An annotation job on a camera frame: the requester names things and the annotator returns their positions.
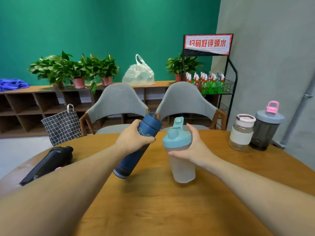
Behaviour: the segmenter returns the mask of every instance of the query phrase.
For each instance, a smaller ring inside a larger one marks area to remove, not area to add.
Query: black metal rack
[[[231,44],[230,44],[230,49],[231,49],[234,34],[222,34],[222,35],[232,35]],[[228,55],[222,55],[222,54],[215,54],[215,53],[204,52],[204,51],[185,49],[185,39],[186,39],[186,35],[184,35],[184,40],[183,40],[183,59],[182,59],[182,66],[183,66],[182,67],[182,73],[184,73],[184,76],[186,76],[184,57],[188,57],[188,56],[197,56],[197,57],[198,56],[226,56],[227,58],[226,58],[226,64],[225,64],[225,69],[224,69],[224,76],[226,77],[226,71],[227,71],[228,64],[231,65],[233,71],[235,72],[235,81],[234,82],[226,79],[226,81],[224,83],[224,90],[225,91],[218,93],[218,90],[215,90],[215,88],[213,88],[213,91],[209,91],[208,89],[207,90],[204,89],[203,91],[206,93],[202,93],[203,95],[215,95],[215,94],[220,95],[217,107],[227,114],[227,120],[226,120],[226,126],[227,126],[227,123],[228,123],[229,117],[230,117],[230,113],[231,113],[231,107],[233,104],[236,85],[237,85],[237,81],[238,81],[238,72],[237,72],[236,68],[234,67],[234,65],[230,59],[231,51],[229,51]],[[229,107],[227,107],[226,105],[221,103],[222,95],[232,95]]]

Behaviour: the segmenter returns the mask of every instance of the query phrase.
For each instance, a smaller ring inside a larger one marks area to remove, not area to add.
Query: red and white sign
[[[185,49],[229,55],[232,34],[186,35]]]

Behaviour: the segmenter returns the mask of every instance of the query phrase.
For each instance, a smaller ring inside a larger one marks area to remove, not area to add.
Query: pink handle
[[[272,107],[270,106],[271,103],[275,103],[277,106],[276,107]],[[278,101],[270,101],[266,107],[266,112],[268,113],[277,113],[278,112],[278,108],[279,108],[279,102]]]

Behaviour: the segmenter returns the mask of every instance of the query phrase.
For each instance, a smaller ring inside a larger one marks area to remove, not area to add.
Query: gray fabric upholstery
[[[130,85],[119,83],[106,87],[98,101],[86,112],[94,123],[102,117],[115,114],[133,113],[145,116],[147,109]]]
[[[107,134],[107,133],[121,133],[126,127],[131,124],[118,124],[113,126],[103,127],[98,130],[95,134]]]
[[[207,127],[205,127],[205,126],[203,126],[203,125],[195,125],[195,124],[192,124],[192,126],[193,126],[195,129],[197,129],[197,130],[210,130],[209,128],[207,128]],[[168,131],[169,129],[170,129],[170,127],[167,127],[167,128],[161,129],[161,131]],[[183,129],[184,129],[185,131],[189,131],[189,128],[188,128],[186,125],[183,126]]]
[[[168,88],[156,113],[160,114],[161,120],[179,113],[200,114],[212,120],[216,110],[193,84],[178,82]]]

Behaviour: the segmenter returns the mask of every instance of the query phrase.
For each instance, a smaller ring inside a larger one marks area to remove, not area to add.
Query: clear glass bottle
[[[256,118],[248,114],[239,114],[232,127],[229,145],[237,151],[245,151],[252,139]]]

